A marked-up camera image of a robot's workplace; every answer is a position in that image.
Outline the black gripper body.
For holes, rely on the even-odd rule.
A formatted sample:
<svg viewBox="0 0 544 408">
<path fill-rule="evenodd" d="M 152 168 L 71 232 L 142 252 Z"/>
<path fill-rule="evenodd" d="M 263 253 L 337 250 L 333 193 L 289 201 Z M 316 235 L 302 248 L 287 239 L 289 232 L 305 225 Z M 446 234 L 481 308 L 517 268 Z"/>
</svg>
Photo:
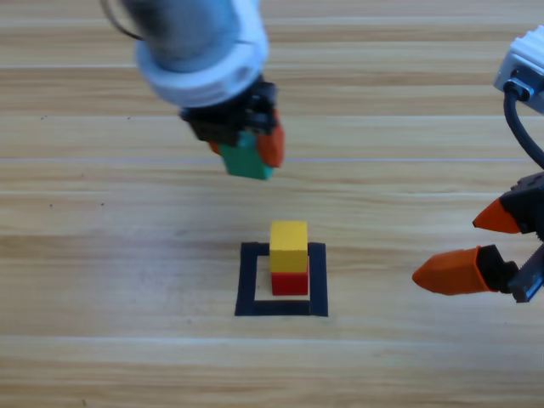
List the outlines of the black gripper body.
<svg viewBox="0 0 544 408">
<path fill-rule="evenodd" d="M 543 286 L 543 173 L 520 179 L 500 197 L 512 216 L 517 233 L 535 234 L 541 245 L 509 281 L 517 303 L 528 303 Z"/>
<path fill-rule="evenodd" d="M 237 145 L 242 131 L 270 135 L 278 125 L 275 107 L 278 88 L 272 82 L 257 80 L 249 88 L 222 103 L 183 108 L 180 118 L 204 142 Z"/>
</svg>

